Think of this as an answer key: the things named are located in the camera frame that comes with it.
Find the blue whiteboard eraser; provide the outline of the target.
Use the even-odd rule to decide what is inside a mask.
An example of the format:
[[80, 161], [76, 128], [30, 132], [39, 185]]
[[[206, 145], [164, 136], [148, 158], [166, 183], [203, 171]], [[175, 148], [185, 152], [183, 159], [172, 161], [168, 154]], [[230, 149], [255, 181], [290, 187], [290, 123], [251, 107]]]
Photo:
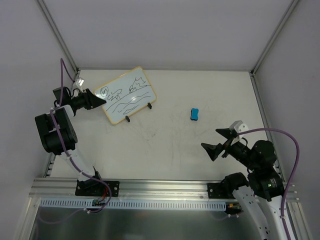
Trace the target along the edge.
[[192, 121], [198, 121], [199, 119], [199, 109], [198, 108], [192, 108], [190, 111], [190, 119]]

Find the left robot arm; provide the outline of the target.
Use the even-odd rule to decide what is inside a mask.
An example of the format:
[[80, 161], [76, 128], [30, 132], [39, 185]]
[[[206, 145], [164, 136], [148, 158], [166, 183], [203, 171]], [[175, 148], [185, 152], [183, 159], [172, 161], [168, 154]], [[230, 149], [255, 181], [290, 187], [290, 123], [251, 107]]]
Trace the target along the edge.
[[111, 190], [99, 172], [82, 155], [77, 147], [78, 137], [71, 118], [82, 108], [92, 110], [106, 103], [102, 98], [85, 89], [72, 96], [63, 86], [53, 90], [54, 108], [49, 113], [36, 116], [35, 123], [44, 150], [61, 157], [77, 176], [77, 196], [109, 197]]

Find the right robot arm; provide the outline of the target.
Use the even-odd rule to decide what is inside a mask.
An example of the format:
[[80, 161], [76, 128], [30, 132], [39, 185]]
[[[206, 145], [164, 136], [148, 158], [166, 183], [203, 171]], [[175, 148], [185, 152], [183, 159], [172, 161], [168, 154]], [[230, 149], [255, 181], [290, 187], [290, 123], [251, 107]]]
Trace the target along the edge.
[[218, 128], [216, 132], [226, 141], [217, 145], [202, 143], [209, 158], [215, 161], [219, 156], [231, 156], [247, 168], [248, 175], [237, 172], [227, 175], [215, 187], [207, 184], [208, 197], [235, 198], [257, 228], [259, 240], [293, 240], [292, 229], [286, 222], [288, 191], [274, 169], [277, 157], [273, 143], [258, 140], [248, 148], [240, 142], [241, 137], [249, 133], [244, 124]]

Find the yellow framed whiteboard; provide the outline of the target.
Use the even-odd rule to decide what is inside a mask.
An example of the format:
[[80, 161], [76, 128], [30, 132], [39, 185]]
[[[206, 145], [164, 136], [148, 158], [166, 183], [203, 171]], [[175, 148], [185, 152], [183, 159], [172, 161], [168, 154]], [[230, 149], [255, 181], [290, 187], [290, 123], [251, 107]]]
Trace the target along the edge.
[[93, 93], [106, 101], [102, 109], [113, 125], [157, 100], [156, 92], [140, 66], [96, 88]]

